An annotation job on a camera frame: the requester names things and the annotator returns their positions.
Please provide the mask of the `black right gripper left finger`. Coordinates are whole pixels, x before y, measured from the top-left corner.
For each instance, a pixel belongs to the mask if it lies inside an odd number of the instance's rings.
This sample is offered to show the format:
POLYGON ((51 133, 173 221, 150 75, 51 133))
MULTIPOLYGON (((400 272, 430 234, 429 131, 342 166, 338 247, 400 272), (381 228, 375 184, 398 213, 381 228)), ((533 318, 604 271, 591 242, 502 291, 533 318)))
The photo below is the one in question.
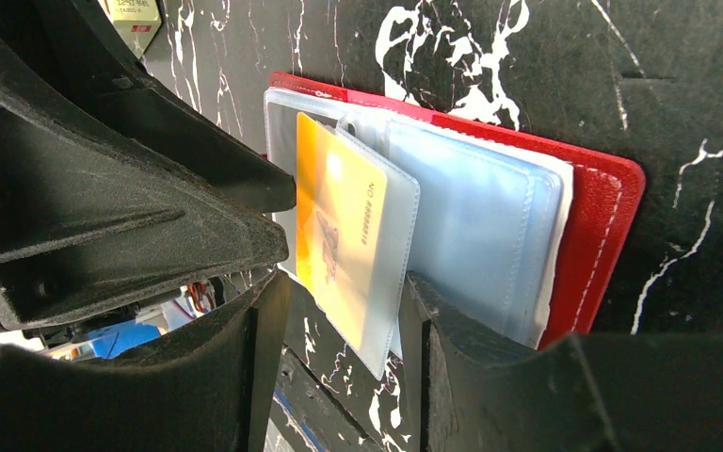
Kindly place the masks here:
POLYGON ((111 360, 0 345, 0 451, 262 450, 291 289, 272 271, 111 360))

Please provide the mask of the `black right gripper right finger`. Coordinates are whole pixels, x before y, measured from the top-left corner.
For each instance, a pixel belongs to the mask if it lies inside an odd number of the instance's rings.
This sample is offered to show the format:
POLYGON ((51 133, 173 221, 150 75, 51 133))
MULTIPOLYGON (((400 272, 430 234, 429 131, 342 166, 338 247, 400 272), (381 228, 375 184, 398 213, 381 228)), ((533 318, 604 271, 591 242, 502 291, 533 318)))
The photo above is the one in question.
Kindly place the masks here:
POLYGON ((723 451, 723 334, 569 334, 543 350, 404 280, 422 451, 723 451))

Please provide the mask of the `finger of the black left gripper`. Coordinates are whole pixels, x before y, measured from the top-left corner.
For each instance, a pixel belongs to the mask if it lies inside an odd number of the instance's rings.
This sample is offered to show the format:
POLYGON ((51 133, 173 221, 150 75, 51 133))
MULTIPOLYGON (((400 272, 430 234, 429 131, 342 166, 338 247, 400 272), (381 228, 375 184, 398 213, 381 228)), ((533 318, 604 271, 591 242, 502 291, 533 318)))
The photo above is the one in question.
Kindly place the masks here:
POLYGON ((276 264, 268 214, 91 117, 0 39, 0 331, 276 264))
POLYGON ((95 1, 0 1, 0 39, 91 117, 262 213, 296 202, 291 175, 176 97, 130 52, 95 1))

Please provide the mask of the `red card holder wallet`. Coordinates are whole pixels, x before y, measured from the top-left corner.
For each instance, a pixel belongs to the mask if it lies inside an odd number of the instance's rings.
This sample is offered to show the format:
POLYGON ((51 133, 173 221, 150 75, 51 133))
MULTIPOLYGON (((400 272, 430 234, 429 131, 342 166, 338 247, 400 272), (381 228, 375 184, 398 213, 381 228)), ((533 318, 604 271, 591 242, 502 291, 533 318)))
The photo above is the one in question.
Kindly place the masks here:
MULTIPOLYGON (((295 182, 299 113, 349 138, 387 177, 364 341, 345 341, 373 376, 402 355, 397 316, 408 271, 532 349, 590 330, 644 192, 635 162, 274 73, 267 154, 295 182)), ((282 267, 304 286, 296 205, 273 218, 290 248, 282 267)))

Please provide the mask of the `yellow credit card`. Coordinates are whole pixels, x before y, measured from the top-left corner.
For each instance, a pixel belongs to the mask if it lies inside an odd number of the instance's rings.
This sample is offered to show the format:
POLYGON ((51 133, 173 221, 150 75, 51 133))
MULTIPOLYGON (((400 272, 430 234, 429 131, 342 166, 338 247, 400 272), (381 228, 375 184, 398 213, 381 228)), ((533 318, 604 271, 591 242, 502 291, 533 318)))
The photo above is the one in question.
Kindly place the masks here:
POLYGON ((387 177, 349 138, 297 114, 296 274, 338 332, 361 347, 387 177))

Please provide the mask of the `beige rectangular remote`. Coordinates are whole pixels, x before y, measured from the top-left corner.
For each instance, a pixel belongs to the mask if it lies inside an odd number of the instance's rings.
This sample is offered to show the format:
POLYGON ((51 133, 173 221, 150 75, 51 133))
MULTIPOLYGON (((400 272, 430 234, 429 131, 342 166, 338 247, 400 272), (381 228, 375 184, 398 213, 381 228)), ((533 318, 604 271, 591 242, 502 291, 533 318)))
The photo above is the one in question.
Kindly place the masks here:
POLYGON ((132 54, 143 57, 162 20, 154 0, 99 0, 107 19, 112 23, 132 54))

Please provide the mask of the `blue plastic bin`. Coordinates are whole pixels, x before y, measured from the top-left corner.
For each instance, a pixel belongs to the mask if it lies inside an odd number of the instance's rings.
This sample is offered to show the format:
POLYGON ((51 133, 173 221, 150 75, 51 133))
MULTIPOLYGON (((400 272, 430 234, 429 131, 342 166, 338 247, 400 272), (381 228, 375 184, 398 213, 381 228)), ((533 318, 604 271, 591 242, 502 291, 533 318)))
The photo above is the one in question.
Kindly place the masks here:
POLYGON ((113 359, 125 350, 150 342, 160 335, 155 326, 127 321, 91 331, 86 341, 92 345, 96 358, 113 359))

